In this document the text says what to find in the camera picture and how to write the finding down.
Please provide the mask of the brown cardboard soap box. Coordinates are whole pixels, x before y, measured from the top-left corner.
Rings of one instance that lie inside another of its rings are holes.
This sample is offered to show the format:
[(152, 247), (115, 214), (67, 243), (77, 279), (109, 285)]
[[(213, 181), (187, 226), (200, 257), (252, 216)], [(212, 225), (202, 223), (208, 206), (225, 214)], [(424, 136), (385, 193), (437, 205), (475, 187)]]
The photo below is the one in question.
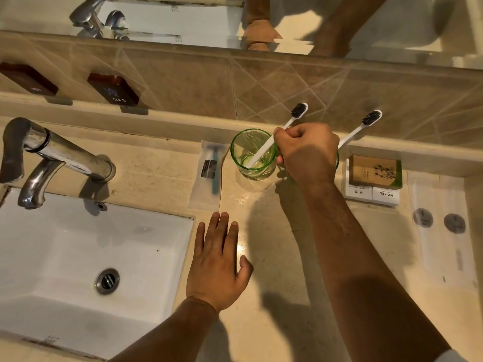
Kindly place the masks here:
[(391, 190), (403, 187), (400, 160), (353, 155), (349, 158), (348, 169), (352, 185)]

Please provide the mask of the clear packet with grey label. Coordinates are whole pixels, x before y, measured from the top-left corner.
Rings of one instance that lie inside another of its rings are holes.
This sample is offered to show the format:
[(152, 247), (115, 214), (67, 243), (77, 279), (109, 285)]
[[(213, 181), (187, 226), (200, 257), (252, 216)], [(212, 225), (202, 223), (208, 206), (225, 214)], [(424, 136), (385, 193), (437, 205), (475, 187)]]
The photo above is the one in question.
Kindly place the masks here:
[(421, 263), (434, 280), (441, 282), (442, 271), (437, 258), (438, 200), (433, 178), (409, 172), (407, 184)]
[(443, 283), (452, 287), (478, 290), (474, 252), (464, 180), (440, 176), (442, 187), (440, 209), (442, 217), (441, 273)]

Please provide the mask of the white sleeve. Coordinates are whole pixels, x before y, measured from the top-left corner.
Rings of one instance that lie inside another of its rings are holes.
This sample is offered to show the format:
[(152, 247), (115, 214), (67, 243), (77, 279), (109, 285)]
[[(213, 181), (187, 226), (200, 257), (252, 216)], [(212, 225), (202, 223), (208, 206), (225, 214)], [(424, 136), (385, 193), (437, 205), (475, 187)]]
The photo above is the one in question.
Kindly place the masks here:
[(456, 350), (450, 349), (438, 356), (434, 362), (468, 362), (468, 360), (463, 358)]

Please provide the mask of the person's right hand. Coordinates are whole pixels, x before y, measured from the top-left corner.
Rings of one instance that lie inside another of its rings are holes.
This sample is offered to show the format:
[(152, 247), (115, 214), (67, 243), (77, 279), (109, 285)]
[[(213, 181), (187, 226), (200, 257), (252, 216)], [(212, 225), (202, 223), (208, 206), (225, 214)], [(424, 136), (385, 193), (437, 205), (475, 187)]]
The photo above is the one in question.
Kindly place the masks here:
[(300, 187), (334, 185), (335, 163), (339, 137), (325, 123), (304, 125), (302, 164), (284, 165)]

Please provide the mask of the metal sink drain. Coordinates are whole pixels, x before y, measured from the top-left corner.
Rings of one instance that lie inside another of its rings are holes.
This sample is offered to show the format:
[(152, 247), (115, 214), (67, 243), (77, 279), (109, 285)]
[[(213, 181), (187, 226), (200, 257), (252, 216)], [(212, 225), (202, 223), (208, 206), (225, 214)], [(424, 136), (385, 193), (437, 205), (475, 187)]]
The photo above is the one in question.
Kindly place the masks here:
[(94, 289), (100, 295), (109, 295), (117, 290), (119, 283), (119, 272), (114, 268), (108, 268), (98, 275), (94, 282)]

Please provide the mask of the wall mirror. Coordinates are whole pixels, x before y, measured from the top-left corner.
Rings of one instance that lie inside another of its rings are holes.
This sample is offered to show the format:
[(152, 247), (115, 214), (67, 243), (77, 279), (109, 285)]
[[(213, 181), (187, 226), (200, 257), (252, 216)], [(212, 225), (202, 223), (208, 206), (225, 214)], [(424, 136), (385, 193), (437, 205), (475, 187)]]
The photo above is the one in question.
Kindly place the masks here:
[(483, 72), (483, 0), (0, 0), (0, 30)]

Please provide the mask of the clear plastic razor packet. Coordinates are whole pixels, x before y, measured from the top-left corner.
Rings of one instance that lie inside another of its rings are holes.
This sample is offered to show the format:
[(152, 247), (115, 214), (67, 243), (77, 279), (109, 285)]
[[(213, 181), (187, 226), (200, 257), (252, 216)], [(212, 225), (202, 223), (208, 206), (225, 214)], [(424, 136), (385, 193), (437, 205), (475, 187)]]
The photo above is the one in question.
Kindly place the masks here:
[[(213, 152), (210, 148), (211, 145), (218, 146), (219, 155), (217, 170), (217, 174), (219, 175), (219, 191), (216, 195), (212, 194), (212, 180), (208, 177), (210, 159), (213, 157)], [(219, 212), (222, 187), (222, 166), (227, 150), (227, 144), (202, 141), (201, 152), (198, 156), (195, 181), (192, 186), (190, 198), (188, 201), (188, 208), (208, 212)]]

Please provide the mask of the teal disposable razor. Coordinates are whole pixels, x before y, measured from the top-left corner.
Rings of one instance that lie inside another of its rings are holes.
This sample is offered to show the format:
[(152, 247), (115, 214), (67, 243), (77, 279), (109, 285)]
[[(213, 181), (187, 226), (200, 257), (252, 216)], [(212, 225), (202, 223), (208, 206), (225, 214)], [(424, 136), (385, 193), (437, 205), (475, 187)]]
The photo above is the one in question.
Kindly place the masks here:
[(211, 145), (210, 148), (212, 149), (213, 152), (213, 157), (210, 159), (210, 165), (208, 169), (208, 177), (212, 180), (212, 194), (216, 195), (218, 194), (218, 161), (219, 161), (219, 155), (218, 155), (218, 146), (217, 145)]

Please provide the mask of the white toothbrush with black bristles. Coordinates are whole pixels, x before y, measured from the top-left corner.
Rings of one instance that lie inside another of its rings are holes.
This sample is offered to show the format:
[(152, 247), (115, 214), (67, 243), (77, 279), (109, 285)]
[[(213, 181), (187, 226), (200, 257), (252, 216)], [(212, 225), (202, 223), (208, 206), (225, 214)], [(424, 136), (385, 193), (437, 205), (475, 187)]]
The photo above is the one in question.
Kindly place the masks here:
[(369, 114), (367, 114), (359, 127), (355, 128), (352, 132), (350, 132), (347, 136), (343, 137), (338, 145), (338, 150), (340, 150), (342, 147), (344, 147), (346, 144), (348, 144), (351, 140), (355, 138), (357, 134), (362, 132), (365, 128), (368, 128), (372, 125), (374, 125), (379, 119), (381, 119), (383, 116), (382, 111), (380, 110), (373, 110)]
[[(291, 111), (290, 120), (283, 126), (283, 129), (291, 127), (293, 123), (300, 119), (308, 111), (307, 103), (298, 103)], [(260, 158), (274, 145), (274, 135), (271, 135), (269, 139), (261, 146), (260, 149), (250, 158), (249, 161), (243, 163), (243, 167), (247, 169), (252, 169), (252, 167), (260, 160)]]

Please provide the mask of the person's left forearm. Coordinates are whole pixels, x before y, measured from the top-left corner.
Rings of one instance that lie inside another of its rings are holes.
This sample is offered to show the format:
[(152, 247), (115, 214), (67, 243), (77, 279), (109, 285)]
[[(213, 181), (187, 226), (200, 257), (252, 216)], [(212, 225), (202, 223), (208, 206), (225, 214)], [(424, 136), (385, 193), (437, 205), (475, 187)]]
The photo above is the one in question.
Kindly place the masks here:
[(108, 362), (195, 362), (219, 311), (197, 298), (175, 312)]

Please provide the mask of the chrome sink faucet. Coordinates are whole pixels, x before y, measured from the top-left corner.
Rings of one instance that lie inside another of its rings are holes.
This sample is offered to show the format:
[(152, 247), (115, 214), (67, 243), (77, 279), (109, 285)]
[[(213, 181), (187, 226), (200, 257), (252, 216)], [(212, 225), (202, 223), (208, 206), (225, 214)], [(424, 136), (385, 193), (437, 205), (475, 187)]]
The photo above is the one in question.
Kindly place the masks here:
[(11, 184), (25, 176), (24, 152), (42, 160), (20, 190), (18, 206), (32, 210), (45, 202), (46, 188), (62, 167), (84, 174), (93, 182), (107, 183), (116, 174), (115, 165), (96, 156), (53, 131), (23, 117), (12, 119), (3, 132), (0, 184)]

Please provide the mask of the white amenity box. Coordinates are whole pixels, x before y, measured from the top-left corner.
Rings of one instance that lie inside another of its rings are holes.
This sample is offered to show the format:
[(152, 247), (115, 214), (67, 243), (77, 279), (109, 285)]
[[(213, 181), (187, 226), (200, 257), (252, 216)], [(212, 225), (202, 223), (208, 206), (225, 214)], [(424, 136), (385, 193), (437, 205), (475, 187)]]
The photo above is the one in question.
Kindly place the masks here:
[(372, 203), (396, 207), (400, 204), (400, 190), (372, 187)]
[(367, 203), (371, 202), (372, 190), (373, 190), (372, 187), (350, 184), (349, 174), (350, 174), (349, 159), (346, 159), (343, 166), (343, 176), (342, 176), (342, 185), (341, 185), (341, 192), (343, 197), (347, 200), (367, 202)]

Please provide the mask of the white ceramic sink basin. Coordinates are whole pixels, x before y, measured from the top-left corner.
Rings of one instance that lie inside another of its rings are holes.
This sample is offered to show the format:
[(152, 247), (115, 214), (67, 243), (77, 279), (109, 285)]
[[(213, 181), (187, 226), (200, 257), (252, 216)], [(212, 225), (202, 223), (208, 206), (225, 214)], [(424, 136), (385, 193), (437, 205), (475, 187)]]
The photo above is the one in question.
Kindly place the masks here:
[[(171, 315), (193, 219), (57, 194), (26, 210), (19, 193), (0, 207), (0, 332), (111, 359)], [(108, 268), (120, 283), (100, 295)]]

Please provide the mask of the dark brown sign block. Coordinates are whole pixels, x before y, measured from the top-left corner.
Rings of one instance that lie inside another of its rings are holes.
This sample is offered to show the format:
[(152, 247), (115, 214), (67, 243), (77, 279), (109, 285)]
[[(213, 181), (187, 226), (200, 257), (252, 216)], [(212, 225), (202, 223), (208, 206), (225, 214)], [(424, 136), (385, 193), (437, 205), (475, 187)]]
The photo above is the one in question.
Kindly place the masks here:
[(72, 106), (73, 100), (59, 96), (59, 88), (31, 66), (0, 63), (0, 73), (34, 95), (42, 96), (48, 103)]
[(140, 107), (139, 94), (122, 76), (91, 72), (87, 82), (110, 104), (122, 113), (148, 116), (149, 109)]

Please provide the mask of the person's left hand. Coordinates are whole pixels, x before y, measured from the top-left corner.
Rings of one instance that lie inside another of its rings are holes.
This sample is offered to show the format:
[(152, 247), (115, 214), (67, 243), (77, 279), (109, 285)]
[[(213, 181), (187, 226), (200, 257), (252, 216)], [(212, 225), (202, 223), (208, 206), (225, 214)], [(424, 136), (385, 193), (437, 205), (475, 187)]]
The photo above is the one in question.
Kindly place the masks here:
[(193, 259), (186, 284), (186, 297), (197, 298), (219, 312), (232, 306), (248, 285), (238, 284), (238, 223), (229, 218), (223, 253), (218, 254), (218, 212), (205, 225), (204, 248)]

